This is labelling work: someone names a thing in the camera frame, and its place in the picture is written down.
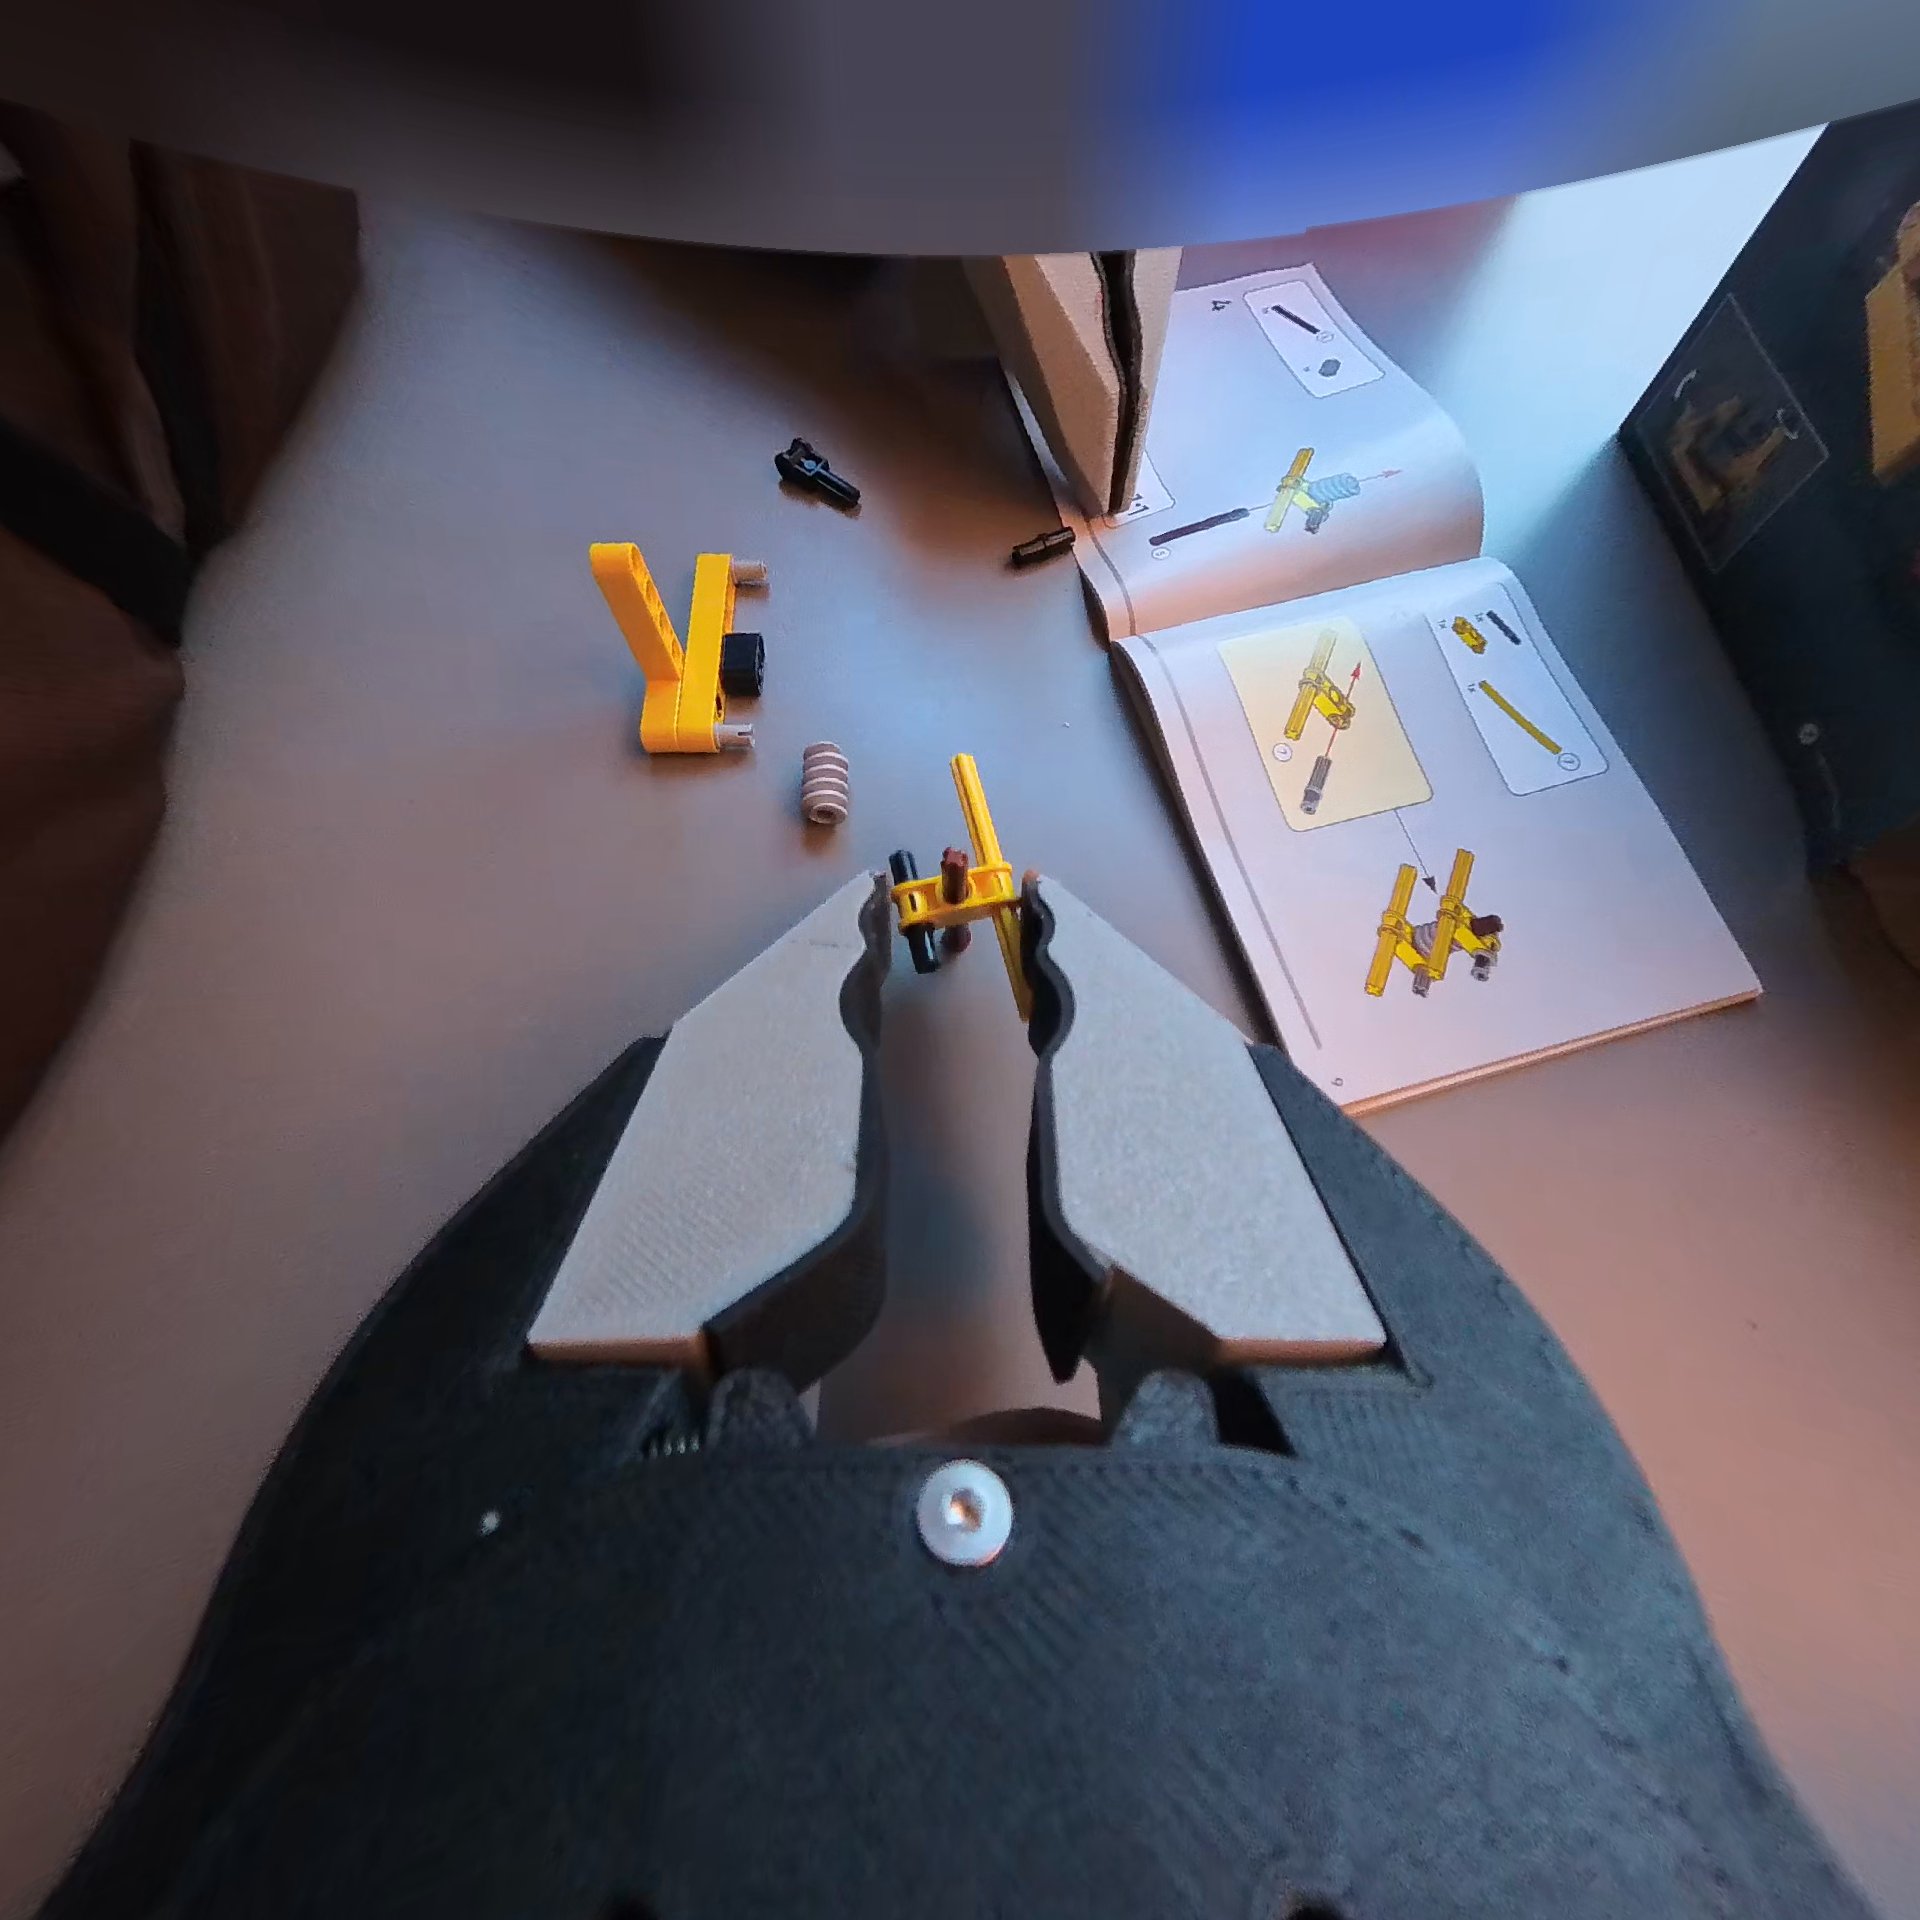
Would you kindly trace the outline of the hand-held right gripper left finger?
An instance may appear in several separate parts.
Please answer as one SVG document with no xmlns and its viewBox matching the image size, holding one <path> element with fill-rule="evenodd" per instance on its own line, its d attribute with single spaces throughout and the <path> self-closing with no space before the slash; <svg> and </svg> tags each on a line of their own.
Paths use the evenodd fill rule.
<svg viewBox="0 0 1920 1920">
<path fill-rule="evenodd" d="M 881 989 L 893 930 L 861 872 L 666 1033 L 529 1328 L 553 1362 L 810 1391 L 885 1296 Z"/>
</svg>

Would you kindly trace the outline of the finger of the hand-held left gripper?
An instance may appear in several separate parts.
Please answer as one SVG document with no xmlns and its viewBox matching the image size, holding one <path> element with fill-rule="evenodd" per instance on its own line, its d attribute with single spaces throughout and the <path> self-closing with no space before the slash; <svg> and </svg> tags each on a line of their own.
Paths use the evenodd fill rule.
<svg viewBox="0 0 1920 1920">
<path fill-rule="evenodd" d="M 1181 246 L 1118 252 L 1118 511 L 1135 495 Z"/>
<path fill-rule="evenodd" d="M 1084 513 L 1123 502 L 1129 378 L 1102 255 L 969 255 L 967 282 L 1001 366 Z"/>
</svg>

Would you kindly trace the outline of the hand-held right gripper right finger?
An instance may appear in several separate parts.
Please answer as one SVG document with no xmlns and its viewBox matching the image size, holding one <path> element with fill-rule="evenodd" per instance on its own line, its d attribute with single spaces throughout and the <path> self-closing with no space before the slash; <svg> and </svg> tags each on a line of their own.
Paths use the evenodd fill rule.
<svg viewBox="0 0 1920 1920">
<path fill-rule="evenodd" d="M 1055 1377 L 1086 1365 L 1113 1423 L 1162 1368 L 1378 1359 L 1386 1326 L 1255 1045 L 1051 878 L 1023 884 L 1021 959 L 1028 1264 Z"/>
</svg>

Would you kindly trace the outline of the yellow lego axle assembly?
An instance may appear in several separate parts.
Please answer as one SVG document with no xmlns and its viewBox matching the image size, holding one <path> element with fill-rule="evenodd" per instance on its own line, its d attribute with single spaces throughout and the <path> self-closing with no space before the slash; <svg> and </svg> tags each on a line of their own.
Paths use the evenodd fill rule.
<svg viewBox="0 0 1920 1920">
<path fill-rule="evenodd" d="M 1033 1014 L 1033 989 L 1021 952 L 1021 888 L 991 820 L 986 785 L 972 754 L 950 757 L 950 781 L 962 809 L 967 848 L 948 848 L 933 874 L 921 874 L 910 850 L 887 858 L 890 901 L 913 968 L 933 976 L 943 965 L 948 932 L 990 922 L 1021 1022 Z"/>
</svg>

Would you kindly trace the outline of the lego instruction booklet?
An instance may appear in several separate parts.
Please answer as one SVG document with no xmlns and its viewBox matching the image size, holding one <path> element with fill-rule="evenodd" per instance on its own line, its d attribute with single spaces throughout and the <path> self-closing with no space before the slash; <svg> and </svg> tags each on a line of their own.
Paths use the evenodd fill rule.
<svg viewBox="0 0 1920 1920">
<path fill-rule="evenodd" d="M 1310 261 L 1173 295 L 1125 509 L 1046 479 L 1289 1058 L 1348 1113 L 1763 991 L 1450 414 Z"/>
</svg>

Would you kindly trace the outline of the yellow lego beam assembly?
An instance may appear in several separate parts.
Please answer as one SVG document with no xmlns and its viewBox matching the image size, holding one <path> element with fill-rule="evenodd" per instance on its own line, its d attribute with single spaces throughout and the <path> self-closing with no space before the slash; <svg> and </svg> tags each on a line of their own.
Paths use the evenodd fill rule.
<svg viewBox="0 0 1920 1920">
<path fill-rule="evenodd" d="M 763 638 L 734 626 L 735 591 L 763 589 L 766 564 L 724 553 L 695 560 L 687 632 L 681 638 L 636 544 L 588 548 L 591 578 L 645 677 L 639 745 L 650 754 L 717 754 L 753 748 L 753 722 L 729 701 L 763 688 Z"/>
</svg>

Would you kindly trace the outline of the dark lego set box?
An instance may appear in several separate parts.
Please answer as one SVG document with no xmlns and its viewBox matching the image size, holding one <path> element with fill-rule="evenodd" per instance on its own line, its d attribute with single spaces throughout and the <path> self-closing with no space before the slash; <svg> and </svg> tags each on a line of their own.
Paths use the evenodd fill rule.
<svg viewBox="0 0 1920 1920">
<path fill-rule="evenodd" d="M 1618 428 L 1838 866 L 1915 833 L 1918 104 L 1831 122 Z"/>
</svg>

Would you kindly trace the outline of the dark brown cloth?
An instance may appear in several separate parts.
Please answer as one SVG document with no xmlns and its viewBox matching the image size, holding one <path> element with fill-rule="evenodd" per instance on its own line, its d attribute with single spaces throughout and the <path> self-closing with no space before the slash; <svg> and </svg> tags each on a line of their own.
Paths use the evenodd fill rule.
<svg viewBox="0 0 1920 1920">
<path fill-rule="evenodd" d="M 343 332 L 339 185 L 3 106 L 3 1128 L 165 809 L 180 638 Z"/>
</svg>

